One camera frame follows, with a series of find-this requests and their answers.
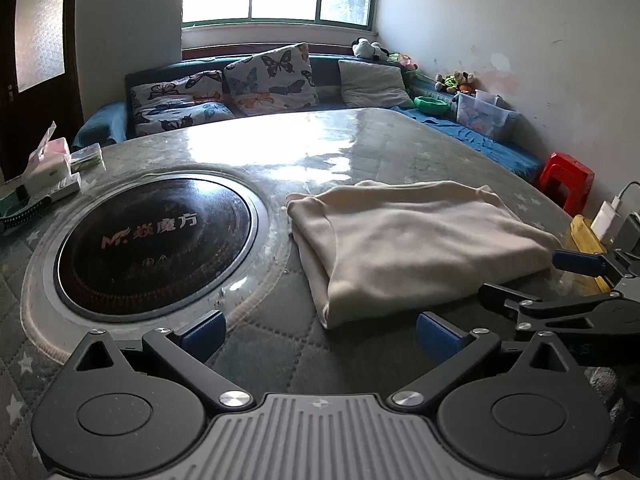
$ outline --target plush toy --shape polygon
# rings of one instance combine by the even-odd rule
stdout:
[[[389,59],[389,51],[382,48],[378,42],[369,43],[366,38],[359,38],[351,44],[353,55],[361,59],[372,59],[374,61],[386,61]]]
[[[414,60],[407,54],[396,52],[389,55],[389,60],[401,64],[408,70],[418,70],[418,65],[415,64]]]
[[[478,81],[472,72],[460,72],[456,70],[453,74],[444,77],[442,74],[436,76],[436,90],[438,92],[448,92],[455,94],[473,94],[476,90],[474,84]]]

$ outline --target metal screw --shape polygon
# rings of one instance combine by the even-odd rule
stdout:
[[[239,390],[229,390],[220,395],[220,402],[230,408],[240,408],[251,401],[251,396],[247,392]]]
[[[404,391],[398,392],[391,397],[391,400],[398,406],[419,406],[424,402],[424,396],[418,392]]]

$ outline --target sofa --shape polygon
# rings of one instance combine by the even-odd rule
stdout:
[[[76,138],[73,140],[71,149],[77,151],[96,142],[104,147],[135,138],[132,103],[130,100],[130,90],[132,88],[142,84],[180,79],[205,70],[222,71],[225,66],[241,59],[244,59],[244,56],[207,57],[128,74],[124,80],[127,95],[126,101],[117,101],[102,106],[80,128]],[[305,111],[346,108],[340,94],[341,82],[338,61],[341,59],[359,60],[353,56],[309,54],[319,104],[306,108]],[[408,72],[400,64],[387,61],[375,61],[375,63],[399,67],[405,86],[409,85]],[[223,89],[225,93],[228,93],[226,81],[223,81]]]

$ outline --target green bowl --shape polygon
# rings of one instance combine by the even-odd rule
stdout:
[[[423,114],[434,117],[442,116],[449,110],[449,104],[433,97],[417,97],[414,99],[414,105]]]

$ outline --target door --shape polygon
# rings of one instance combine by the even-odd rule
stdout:
[[[82,126],[75,0],[0,0],[0,166],[21,174],[56,121],[69,143]]]

